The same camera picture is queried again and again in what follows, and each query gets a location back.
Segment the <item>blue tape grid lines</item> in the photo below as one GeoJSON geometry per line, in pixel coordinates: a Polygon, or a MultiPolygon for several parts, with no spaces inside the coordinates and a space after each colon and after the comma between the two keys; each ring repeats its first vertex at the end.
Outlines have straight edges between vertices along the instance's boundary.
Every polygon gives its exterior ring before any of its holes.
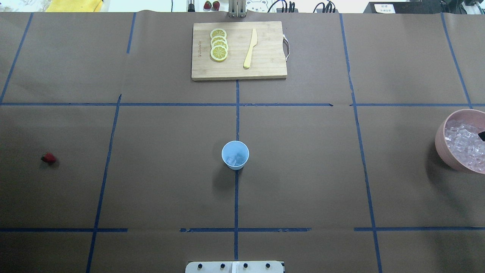
{"type": "Polygon", "coordinates": [[[191,79],[222,13],[1,14],[2,273],[484,272],[484,175],[434,144],[484,110],[484,17],[252,20],[282,22],[286,79],[191,79]]]}

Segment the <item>aluminium frame post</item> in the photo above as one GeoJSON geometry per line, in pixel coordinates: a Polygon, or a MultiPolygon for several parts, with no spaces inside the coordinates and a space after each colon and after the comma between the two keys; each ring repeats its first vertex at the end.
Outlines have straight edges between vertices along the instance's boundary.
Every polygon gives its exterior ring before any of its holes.
{"type": "Polygon", "coordinates": [[[229,0],[228,17],[244,18],[247,14],[246,0],[229,0]]]}

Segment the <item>lemon slices row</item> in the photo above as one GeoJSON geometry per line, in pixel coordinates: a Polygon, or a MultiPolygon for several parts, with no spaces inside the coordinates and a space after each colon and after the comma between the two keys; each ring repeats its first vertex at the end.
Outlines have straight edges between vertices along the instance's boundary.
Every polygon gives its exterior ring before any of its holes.
{"type": "Polygon", "coordinates": [[[228,57],[228,34],[224,29],[213,29],[210,33],[211,37],[211,58],[216,62],[225,61],[228,57]]]}

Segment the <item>spare strawberries on tray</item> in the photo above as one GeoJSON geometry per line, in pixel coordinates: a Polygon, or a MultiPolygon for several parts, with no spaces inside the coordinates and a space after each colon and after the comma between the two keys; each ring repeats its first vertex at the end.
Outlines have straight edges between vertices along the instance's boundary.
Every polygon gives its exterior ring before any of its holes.
{"type": "Polygon", "coordinates": [[[210,1],[206,0],[203,5],[203,10],[205,11],[219,11],[220,9],[220,2],[217,0],[210,1]]]}

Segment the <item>blue plastic cup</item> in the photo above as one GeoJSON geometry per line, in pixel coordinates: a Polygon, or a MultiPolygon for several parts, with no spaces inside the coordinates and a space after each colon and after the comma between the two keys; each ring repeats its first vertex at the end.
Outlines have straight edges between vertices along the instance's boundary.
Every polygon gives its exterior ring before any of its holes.
{"type": "Polygon", "coordinates": [[[230,141],[224,145],[221,156],[229,169],[237,171],[245,166],[250,157],[250,152],[243,142],[230,141]]]}

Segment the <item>red strawberry on table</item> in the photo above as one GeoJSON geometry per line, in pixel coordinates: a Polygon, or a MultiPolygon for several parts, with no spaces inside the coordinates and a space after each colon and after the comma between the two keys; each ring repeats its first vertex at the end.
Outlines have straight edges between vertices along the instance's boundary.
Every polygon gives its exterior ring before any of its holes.
{"type": "Polygon", "coordinates": [[[43,154],[41,160],[49,165],[52,165],[57,161],[56,157],[50,152],[43,154]]]}

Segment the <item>black power strip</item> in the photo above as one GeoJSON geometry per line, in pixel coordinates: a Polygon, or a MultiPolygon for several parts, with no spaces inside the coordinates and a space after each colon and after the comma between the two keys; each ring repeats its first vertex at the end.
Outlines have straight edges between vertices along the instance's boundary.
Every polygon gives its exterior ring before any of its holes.
{"type": "Polygon", "coordinates": [[[398,6],[402,2],[369,2],[363,13],[369,14],[397,14],[398,6]]]}

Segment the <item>wooden cutting board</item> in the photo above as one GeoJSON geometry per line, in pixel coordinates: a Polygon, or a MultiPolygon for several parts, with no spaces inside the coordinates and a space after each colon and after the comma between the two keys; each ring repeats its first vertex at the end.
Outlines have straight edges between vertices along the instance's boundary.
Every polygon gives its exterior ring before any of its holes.
{"type": "Polygon", "coordinates": [[[285,79],[288,76],[281,21],[194,23],[192,39],[194,81],[285,79]],[[214,61],[210,54],[210,33],[217,28],[228,34],[228,57],[222,62],[214,61]],[[253,49],[251,67],[244,69],[253,28],[257,30],[258,43],[253,49]]]}

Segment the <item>pink bowl of ice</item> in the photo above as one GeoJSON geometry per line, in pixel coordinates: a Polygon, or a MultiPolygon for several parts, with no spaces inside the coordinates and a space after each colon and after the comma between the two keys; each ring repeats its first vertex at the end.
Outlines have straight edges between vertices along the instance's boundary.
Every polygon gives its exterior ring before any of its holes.
{"type": "Polygon", "coordinates": [[[484,174],[484,142],[477,134],[484,131],[484,112],[474,109],[454,111],[435,135],[440,158],[452,169],[484,174]]]}

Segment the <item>yellow cloth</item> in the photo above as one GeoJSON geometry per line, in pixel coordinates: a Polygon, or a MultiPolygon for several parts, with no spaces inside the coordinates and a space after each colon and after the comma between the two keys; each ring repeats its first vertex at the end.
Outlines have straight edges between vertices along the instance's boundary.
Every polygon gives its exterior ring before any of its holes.
{"type": "Polygon", "coordinates": [[[46,12],[99,12],[103,4],[104,0],[52,0],[46,12]]]}

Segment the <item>white pole with base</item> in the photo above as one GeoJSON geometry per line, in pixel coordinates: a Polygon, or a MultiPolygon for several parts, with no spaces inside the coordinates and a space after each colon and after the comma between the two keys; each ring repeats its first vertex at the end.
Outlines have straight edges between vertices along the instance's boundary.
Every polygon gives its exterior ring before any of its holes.
{"type": "Polygon", "coordinates": [[[275,260],[253,261],[194,261],[186,273],[284,273],[284,262],[275,260]]]}

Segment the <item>yellow plastic knife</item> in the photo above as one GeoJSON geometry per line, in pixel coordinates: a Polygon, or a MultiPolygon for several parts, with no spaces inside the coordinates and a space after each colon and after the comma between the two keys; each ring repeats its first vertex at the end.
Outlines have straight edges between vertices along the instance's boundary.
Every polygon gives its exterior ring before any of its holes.
{"type": "Polygon", "coordinates": [[[250,39],[250,44],[248,46],[248,51],[247,51],[246,57],[244,59],[244,64],[243,64],[244,69],[249,69],[251,67],[252,57],[253,57],[253,49],[255,48],[257,43],[258,43],[258,33],[257,33],[256,28],[253,28],[252,34],[251,34],[251,39],[250,39]]]}

